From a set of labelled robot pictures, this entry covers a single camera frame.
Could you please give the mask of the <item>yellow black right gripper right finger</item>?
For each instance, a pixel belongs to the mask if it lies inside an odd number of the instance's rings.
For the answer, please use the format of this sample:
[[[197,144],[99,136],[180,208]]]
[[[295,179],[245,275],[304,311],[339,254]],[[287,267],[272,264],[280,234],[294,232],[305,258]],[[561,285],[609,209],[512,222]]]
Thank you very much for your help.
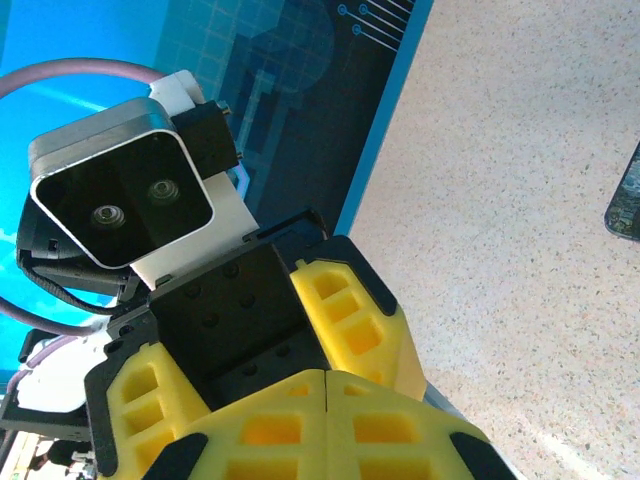
[[[326,373],[330,479],[514,479],[471,423],[341,371]]]

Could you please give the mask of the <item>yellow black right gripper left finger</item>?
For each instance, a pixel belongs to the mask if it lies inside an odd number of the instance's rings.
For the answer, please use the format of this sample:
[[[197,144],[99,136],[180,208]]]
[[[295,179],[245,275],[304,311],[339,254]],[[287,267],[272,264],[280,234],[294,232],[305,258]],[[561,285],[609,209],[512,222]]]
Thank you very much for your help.
[[[306,370],[216,410],[167,445],[146,479],[324,479],[325,372]]]

